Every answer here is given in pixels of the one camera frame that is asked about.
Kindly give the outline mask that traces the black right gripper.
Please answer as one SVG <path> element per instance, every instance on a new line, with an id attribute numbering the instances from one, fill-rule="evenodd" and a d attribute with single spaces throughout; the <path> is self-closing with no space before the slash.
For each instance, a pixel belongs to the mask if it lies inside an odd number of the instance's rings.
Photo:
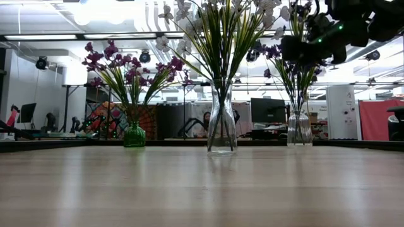
<path id="1" fill-rule="evenodd" d="M 347 58 L 346 46 L 365 47 L 369 41 L 366 0 L 324 0 L 327 15 L 335 24 L 327 26 L 316 42 L 323 48 L 323 57 L 332 56 L 332 63 L 343 63 Z"/>

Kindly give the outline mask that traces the white artificial flower bunch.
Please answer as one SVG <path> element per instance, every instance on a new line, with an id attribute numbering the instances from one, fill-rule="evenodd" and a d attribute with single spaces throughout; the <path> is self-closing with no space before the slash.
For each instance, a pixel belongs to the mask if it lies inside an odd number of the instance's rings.
<path id="1" fill-rule="evenodd" d="M 231 80 L 233 88 L 233 78 L 247 52 L 282 17 L 274 15 L 280 6 L 282 0 L 223 0 L 206 8 L 212 80 Z"/>
<path id="2" fill-rule="evenodd" d="M 175 0 L 178 6 L 177 12 L 173 13 L 169 5 L 163 6 L 163 12 L 159 18 L 166 23 L 174 24 L 183 34 L 183 41 L 177 47 L 170 47 L 165 35 L 157 38 L 157 49 L 162 52 L 172 51 L 176 57 L 182 60 L 186 66 L 204 77 L 211 86 L 211 50 L 210 44 L 206 43 L 205 30 L 209 28 L 208 13 L 206 8 L 211 3 L 223 0 Z"/>

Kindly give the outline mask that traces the magenta artificial flower bunch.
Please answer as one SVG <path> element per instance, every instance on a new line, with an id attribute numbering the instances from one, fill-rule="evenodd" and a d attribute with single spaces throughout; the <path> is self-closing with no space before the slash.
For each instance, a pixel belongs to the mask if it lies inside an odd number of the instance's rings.
<path id="1" fill-rule="evenodd" d="M 130 55 L 117 54 L 114 61 L 114 76 L 117 83 L 117 97 L 120 99 L 129 125 L 138 121 L 140 106 L 140 93 L 148 84 L 143 77 L 147 68 L 143 68 L 141 62 Z"/>
<path id="2" fill-rule="evenodd" d="M 116 94 L 117 83 L 114 79 L 114 76 L 116 75 L 114 72 L 114 61 L 116 55 L 120 53 L 113 40 L 108 40 L 107 43 L 108 45 L 106 48 L 99 52 L 94 49 L 92 42 L 88 42 L 85 45 L 85 50 L 88 52 L 88 55 L 85 57 L 82 64 L 86 66 L 88 72 L 94 71 L 97 73 L 107 84 L 109 90 L 112 90 L 114 96 L 118 99 Z"/>
<path id="3" fill-rule="evenodd" d="M 132 101 L 128 113 L 129 125 L 137 124 L 141 115 L 139 108 L 148 105 L 150 100 L 164 88 L 175 83 L 175 77 L 179 74 L 185 63 L 177 57 L 173 57 L 169 63 L 158 63 L 157 72 L 153 77 L 144 77 L 149 73 L 147 68 L 140 68 L 139 61 L 134 61 L 126 75 L 126 82 L 130 85 L 129 94 Z"/>

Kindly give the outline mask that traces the ribbed clear glass vase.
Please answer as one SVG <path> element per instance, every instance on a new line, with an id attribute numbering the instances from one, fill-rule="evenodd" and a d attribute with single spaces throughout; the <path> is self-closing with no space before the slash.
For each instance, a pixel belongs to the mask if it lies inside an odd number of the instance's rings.
<path id="1" fill-rule="evenodd" d="M 312 131 L 309 117 L 295 111 L 288 118 L 287 146 L 312 146 Z"/>

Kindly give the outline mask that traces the tall clear glass vase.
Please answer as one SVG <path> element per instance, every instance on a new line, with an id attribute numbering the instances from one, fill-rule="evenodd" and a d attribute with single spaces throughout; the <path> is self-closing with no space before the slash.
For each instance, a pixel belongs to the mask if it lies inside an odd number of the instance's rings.
<path id="1" fill-rule="evenodd" d="M 211 82 L 212 108 L 208 125 L 207 151 L 210 154 L 235 154 L 237 133 L 232 109 L 232 81 Z"/>

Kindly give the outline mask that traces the green glass vase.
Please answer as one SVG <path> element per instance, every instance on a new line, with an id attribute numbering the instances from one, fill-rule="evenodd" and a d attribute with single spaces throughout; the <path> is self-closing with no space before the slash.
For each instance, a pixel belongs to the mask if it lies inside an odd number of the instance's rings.
<path id="1" fill-rule="evenodd" d="M 138 122 L 133 122 L 124 133 L 124 147 L 144 147 L 146 132 Z"/>

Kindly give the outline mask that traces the white cabinet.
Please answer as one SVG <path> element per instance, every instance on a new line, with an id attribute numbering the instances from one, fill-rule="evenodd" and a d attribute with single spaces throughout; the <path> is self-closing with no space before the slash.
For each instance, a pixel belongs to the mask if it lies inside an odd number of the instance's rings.
<path id="1" fill-rule="evenodd" d="M 358 140 L 357 114 L 353 85 L 329 86 L 326 89 L 328 138 Z"/>

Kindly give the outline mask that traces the red fabric partition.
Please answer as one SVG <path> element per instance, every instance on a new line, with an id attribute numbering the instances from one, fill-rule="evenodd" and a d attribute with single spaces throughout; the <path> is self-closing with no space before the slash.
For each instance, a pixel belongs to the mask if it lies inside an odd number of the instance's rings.
<path id="1" fill-rule="evenodd" d="M 360 101 L 359 114 L 362 139 L 365 141 L 388 141 L 388 117 L 390 107 L 404 106 L 401 100 Z"/>

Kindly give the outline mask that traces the black chair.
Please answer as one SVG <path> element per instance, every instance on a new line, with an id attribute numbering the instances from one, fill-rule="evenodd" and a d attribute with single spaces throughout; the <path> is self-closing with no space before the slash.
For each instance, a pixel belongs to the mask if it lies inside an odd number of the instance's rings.
<path id="1" fill-rule="evenodd" d="M 393 113 L 388 117 L 389 140 L 404 141 L 404 106 L 390 107 L 387 112 Z"/>

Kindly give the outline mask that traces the black computer monitor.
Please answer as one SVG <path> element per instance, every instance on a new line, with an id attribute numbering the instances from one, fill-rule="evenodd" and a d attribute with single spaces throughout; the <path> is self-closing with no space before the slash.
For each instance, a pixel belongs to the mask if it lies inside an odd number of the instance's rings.
<path id="1" fill-rule="evenodd" d="M 251 98 L 253 123 L 286 123 L 285 102 L 271 98 Z"/>

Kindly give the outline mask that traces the person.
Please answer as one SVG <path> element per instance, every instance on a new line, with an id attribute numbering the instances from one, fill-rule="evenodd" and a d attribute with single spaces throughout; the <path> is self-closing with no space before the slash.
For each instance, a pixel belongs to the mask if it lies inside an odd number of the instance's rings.
<path id="1" fill-rule="evenodd" d="M 208 137 L 208 128 L 210 123 L 210 112 L 205 112 L 203 115 L 203 137 Z"/>

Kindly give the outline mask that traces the black room partition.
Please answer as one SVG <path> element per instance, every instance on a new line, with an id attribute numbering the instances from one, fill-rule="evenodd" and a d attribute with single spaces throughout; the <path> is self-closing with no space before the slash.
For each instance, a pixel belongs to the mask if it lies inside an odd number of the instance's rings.
<path id="1" fill-rule="evenodd" d="M 191 104 L 163 103 L 157 105 L 157 139 L 182 137 L 182 128 L 191 117 Z"/>

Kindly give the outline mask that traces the small black monitor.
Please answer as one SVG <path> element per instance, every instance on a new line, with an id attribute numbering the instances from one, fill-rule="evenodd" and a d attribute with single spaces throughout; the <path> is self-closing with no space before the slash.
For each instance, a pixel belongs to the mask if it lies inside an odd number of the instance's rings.
<path id="1" fill-rule="evenodd" d="M 20 109 L 17 123 L 31 123 L 36 107 L 36 103 L 25 104 Z"/>

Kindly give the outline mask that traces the colourful wall tapestry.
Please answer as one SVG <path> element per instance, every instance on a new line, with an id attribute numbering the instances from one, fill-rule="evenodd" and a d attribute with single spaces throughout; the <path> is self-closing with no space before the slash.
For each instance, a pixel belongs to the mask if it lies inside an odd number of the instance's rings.
<path id="1" fill-rule="evenodd" d="M 87 134 L 100 134 L 109 139 L 124 137 L 124 131 L 129 127 L 124 107 L 120 103 L 86 103 L 86 114 L 82 124 Z M 155 105 L 140 107 L 139 126 L 146 132 L 147 140 L 157 138 L 157 109 Z"/>

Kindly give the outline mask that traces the black aluminium table frame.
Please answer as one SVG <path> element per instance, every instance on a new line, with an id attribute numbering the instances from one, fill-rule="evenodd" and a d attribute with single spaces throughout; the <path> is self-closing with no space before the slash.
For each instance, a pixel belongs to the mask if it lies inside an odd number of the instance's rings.
<path id="1" fill-rule="evenodd" d="M 40 149 L 57 149 L 57 148 L 72 148 L 80 146 L 122 146 L 122 141 L 113 140 L 93 140 L 93 139 L 73 139 L 73 140 L 42 140 L 42 141 L 1 141 L 0 153 L 12 153 L 19 151 L 33 151 Z M 205 146 L 206 141 L 203 140 L 152 140 L 146 142 L 147 146 Z M 238 147 L 253 147 L 253 146 L 286 146 L 285 141 L 238 141 Z M 385 151 L 404 152 L 403 141 L 355 141 L 355 140 L 317 140 L 313 142 L 314 146 L 335 146 L 346 148 L 364 148 L 377 149 Z"/>

